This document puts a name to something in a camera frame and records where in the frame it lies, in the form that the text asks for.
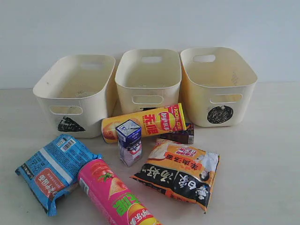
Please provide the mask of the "cream bin triangle mark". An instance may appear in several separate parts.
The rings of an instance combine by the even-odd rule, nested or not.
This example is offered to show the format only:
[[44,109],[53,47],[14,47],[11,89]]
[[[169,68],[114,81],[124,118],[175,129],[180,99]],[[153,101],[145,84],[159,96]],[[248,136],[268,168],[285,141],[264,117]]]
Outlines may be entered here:
[[111,117],[118,94],[116,60],[109,55],[63,57],[33,88],[52,130],[76,138],[101,135],[101,120]]

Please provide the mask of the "yellow Lays chips can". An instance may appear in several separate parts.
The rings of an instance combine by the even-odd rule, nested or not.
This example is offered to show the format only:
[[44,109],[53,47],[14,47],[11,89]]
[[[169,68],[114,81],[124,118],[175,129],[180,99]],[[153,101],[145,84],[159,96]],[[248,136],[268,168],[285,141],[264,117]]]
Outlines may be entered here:
[[132,120],[142,129],[142,137],[160,135],[187,129],[181,103],[154,108],[146,111],[134,112],[101,121],[101,133],[106,143],[118,140],[116,127]]

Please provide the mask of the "blue noodle packet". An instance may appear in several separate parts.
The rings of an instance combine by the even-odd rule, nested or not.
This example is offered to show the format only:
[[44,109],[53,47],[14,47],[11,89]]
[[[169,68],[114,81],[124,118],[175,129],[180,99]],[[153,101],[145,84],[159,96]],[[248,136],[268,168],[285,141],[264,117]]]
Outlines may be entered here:
[[62,134],[17,167],[15,173],[24,178],[45,213],[52,217],[57,214],[57,200],[77,187],[80,169],[101,158],[73,136]]

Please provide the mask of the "purple drink carton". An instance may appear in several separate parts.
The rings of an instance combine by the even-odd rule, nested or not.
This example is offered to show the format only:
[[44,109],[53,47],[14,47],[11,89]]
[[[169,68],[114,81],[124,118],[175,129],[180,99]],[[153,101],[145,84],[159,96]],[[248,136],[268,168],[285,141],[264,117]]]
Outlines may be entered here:
[[182,144],[194,143],[194,125],[192,123],[186,123],[185,131],[175,131],[171,133],[161,134],[159,138],[171,140]]

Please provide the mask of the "cream bin circle mark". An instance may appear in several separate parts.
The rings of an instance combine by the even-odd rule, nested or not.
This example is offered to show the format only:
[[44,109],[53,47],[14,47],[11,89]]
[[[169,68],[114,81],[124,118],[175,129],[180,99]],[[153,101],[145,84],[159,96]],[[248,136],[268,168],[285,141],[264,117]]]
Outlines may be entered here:
[[239,124],[257,82],[247,62],[226,47],[189,48],[180,58],[180,93],[190,121],[200,127]]

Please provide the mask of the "blue white milk carton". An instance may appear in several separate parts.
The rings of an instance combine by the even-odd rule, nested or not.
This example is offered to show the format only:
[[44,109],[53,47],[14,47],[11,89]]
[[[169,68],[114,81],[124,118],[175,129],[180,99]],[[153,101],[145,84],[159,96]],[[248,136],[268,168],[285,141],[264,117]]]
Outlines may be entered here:
[[142,128],[133,120],[116,127],[119,156],[126,166],[134,164],[142,155]]

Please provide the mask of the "orange black noodle packet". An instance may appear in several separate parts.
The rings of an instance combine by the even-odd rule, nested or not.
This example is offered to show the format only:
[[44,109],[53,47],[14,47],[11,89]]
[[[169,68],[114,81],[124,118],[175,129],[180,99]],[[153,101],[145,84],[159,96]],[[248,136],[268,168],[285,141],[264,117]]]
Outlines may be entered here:
[[206,211],[220,156],[187,144],[158,138],[140,171],[131,178]]

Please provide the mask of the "cream bin square mark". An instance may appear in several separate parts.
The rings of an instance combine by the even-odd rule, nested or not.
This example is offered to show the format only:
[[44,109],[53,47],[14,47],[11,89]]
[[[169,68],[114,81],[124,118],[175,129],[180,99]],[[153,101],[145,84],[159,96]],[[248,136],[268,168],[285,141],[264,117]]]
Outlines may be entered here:
[[181,80],[181,62],[176,51],[133,49],[125,52],[115,75],[122,113],[178,103]]

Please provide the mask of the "pink Lays chips can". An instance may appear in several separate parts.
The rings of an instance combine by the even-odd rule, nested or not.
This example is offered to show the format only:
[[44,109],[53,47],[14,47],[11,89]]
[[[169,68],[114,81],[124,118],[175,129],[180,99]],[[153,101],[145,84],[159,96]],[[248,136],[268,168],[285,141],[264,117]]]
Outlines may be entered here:
[[95,159],[84,165],[78,181],[111,225],[161,224],[104,160]]

